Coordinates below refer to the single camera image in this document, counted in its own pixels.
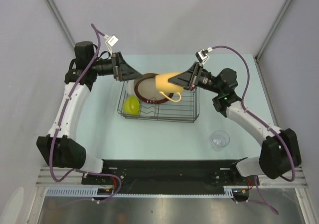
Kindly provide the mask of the white bowl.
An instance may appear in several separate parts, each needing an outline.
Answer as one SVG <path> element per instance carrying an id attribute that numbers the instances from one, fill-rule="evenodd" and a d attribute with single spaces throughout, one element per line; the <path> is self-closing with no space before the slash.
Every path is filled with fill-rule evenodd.
<path id="1" fill-rule="evenodd" d="M 128 81 L 127 86 L 126 86 L 126 92 L 129 96 L 134 96 L 135 95 L 135 90 L 134 90 L 134 81 Z"/>

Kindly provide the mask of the beige mug yellow handle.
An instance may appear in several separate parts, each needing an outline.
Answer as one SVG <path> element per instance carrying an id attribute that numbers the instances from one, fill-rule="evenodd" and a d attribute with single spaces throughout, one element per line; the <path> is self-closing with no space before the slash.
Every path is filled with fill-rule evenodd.
<path id="1" fill-rule="evenodd" d="M 181 72 L 162 73 L 155 76 L 156 90 L 160 94 L 162 94 L 164 97 L 166 97 L 168 100 L 175 103 L 180 102 L 181 93 L 183 92 L 183 87 L 170 83 L 168 80 L 179 74 L 181 74 Z M 179 98 L 177 100 L 173 100 L 172 98 L 167 96 L 166 93 L 177 94 Z"/>

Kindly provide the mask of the red rimmed round plate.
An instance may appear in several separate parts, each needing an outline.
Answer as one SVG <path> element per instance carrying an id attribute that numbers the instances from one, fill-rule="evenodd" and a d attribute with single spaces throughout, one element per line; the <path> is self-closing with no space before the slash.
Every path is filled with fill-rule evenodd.
<path id="1" fill-rule="evenodd" d="M 135 95 L 148 104 L 163 104 L 168 99 L 156 90 L 155 78 L 148 78 L 134 85 Z"/>

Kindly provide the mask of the dark wire dish rack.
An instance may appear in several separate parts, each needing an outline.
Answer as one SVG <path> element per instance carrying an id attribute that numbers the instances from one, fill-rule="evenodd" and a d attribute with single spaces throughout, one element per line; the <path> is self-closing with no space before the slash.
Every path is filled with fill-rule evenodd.
<path id="1" fill-rule="evenodd" d="M 193 123 L 199 117 L 199 89 L 183 92 L 179 103 L 168 101 L 163 104 L 148 104 L 139 100 L 140 114 L 131 115 L 123 112 L 124 100 L 130 97 L 126 86 L 127 82 L 124 82 L 117 107 L 118 113 L 125 118 Z"/>

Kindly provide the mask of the yellow green bowl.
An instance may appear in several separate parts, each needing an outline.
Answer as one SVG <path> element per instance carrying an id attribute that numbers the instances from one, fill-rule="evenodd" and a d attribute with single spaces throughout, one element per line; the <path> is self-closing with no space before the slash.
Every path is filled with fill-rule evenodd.
<path id="1" fill-rule="evenodd" d="M 124 100 L 123 112 L 131 115 L 140 114 L 140 103 L 137 97 L 130 96 Z"/>

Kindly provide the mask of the clear plastic cup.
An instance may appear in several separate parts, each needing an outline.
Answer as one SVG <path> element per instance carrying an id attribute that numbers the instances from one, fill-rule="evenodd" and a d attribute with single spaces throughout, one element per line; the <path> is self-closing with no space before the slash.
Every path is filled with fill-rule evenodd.
<path id="1" fill-rule="evenodd" d="M 223 130 L 215 131 L 210 138 L 210 144 L 213 150 L 220 151 L 227 147 L 230 143 L 230 137 L 227 132 Z"/>

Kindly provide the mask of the beige bird pattern plate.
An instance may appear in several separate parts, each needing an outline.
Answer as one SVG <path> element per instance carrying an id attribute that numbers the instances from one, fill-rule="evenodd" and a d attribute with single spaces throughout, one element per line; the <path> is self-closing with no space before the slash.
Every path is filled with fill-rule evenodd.
<path id="1" fill-rule="evenodd" d="M 155 76 L 158 75 L 157 73 L 145 73 L 142 74 L 140 77 L 134 79 L 134 85 L 136 85 L 138 82 L 148 79 L 148 78 L 155 78 Z"/>

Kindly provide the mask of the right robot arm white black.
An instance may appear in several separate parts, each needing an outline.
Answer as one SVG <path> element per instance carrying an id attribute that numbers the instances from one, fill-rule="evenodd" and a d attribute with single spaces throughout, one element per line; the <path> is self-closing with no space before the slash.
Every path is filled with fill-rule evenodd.
<path id="1" fill-rule="evenodd" d="M 261 146 L 258 157 L 243 158 L 235 163 L 235 169 L 230 172 L 234 184 L 241 185 L 253 175 L 281 177 L 288 182 L 295 180 L 296 167 L 301 164 L 296 133 L 265 122 L 244 105 L 244 99 L 235 92 L 238 83 L 234 70 L 225 68 L 214 76 L 195 62 L 187 71 L 178 72 L 167 81 L 185 90 L 199 87 L 216 93 L 212 100 L 215 110 L 241 126 Z"/>

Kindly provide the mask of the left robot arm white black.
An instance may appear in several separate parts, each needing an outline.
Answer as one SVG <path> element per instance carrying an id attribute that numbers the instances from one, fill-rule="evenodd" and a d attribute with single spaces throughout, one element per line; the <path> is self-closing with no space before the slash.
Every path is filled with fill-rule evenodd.
<path id="1" fill-rule="evenodd" d="M 141 73 L 131 67 L 121 52 L 98 55 L 98 46 L 90 41 L 75 44 L 75 58 L 65 75 L 63 99 L 55 121 L 46 136 L 37 139 L 36 146 L 50 168 L 70 168 L 93 173 L 99 184 L 109 181 L 110 171 L 103 161 L 87 153 L 76 142 L 77 125 L 84 104 L 98 76 L 113 76 L 117 81 L 139 78 Z"/>

